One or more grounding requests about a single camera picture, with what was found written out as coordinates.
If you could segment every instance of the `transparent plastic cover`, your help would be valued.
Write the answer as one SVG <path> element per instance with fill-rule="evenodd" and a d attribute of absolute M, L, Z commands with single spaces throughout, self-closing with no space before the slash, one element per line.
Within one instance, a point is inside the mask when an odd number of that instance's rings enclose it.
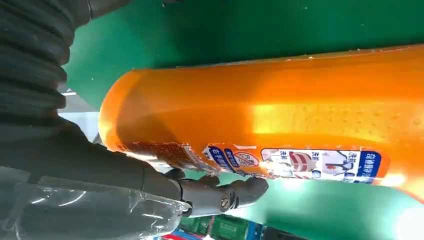
<path fill-rule="evenodd" d="M 139 240 L 172 232 L 189 205 L 134 189 L 44 177 L 2 181 L 3 236 L 19 240 Z"/>

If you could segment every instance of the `orange liquid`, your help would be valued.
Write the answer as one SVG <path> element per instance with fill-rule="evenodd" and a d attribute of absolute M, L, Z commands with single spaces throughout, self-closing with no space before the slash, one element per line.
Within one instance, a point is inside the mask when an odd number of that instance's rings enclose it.
<path fill-rule="evenodd" d="M 424 45 L 133 70 L 104 99 L 99 132 L 113 151 L 190 145 L 216 170 L 202 154 L 214 144 L 251 147 L 259 163 L 263 148 L 375 151 L 382 159 L 373 184 L 422 202 Z M 190 166 L 175 156 L 173 165 Z M 269 176 L 264 164 L 242 169 Z"/>

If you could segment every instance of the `metal screw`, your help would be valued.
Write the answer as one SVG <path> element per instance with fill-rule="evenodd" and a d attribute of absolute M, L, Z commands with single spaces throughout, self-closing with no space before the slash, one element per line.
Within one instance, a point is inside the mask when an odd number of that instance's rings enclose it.
<path fill-rule="evenodd" d="M 228 209 L 230 207 L 230 199 L 228 195 L 224 195 L 221 197 L 221 208 Z"/>

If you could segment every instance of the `blue label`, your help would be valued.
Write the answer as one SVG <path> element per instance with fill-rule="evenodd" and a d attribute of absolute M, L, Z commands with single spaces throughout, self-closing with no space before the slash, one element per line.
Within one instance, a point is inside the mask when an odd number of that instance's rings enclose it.
<path fill-rule="evenodd" d="M 228 157 L 229 162 L 231 163 L 231 165 L 233 165 L 235 168 L 239 168 L 239 164 L 236 161 L 236 158 L 234 157 L 233 151 L 231 151 L 231 149 L 226 148 L 224 149 L 224 152 L 226 154 L 226 156 Z"/>
<path fill-rule="evenodd" d="M 375 151 L 361 151 L 359 157 L 359 168 L 356 177 L 360 179 L 355 182 L 371 184 L 379 171 L 382 156 Z"/>
<path fill-rule="evenodd" d="M 223 151 L 216 146 L 210 146 L 209 152 L 212 155 L 213 160 L 223 169 L 229 170 L 233 173 L 236 173 L 234 168 L 230 165 L 225 157 Z"/>

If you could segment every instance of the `detergent bottle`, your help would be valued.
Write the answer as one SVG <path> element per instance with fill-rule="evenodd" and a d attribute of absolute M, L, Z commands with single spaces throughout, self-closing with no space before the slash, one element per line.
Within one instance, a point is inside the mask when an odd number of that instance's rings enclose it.
<path fill-rule="evenodd" d="M 398 188 L 424 200 L 424 45 L 140 69 L 101 106 L 112 151 L 183 169 Z"/>

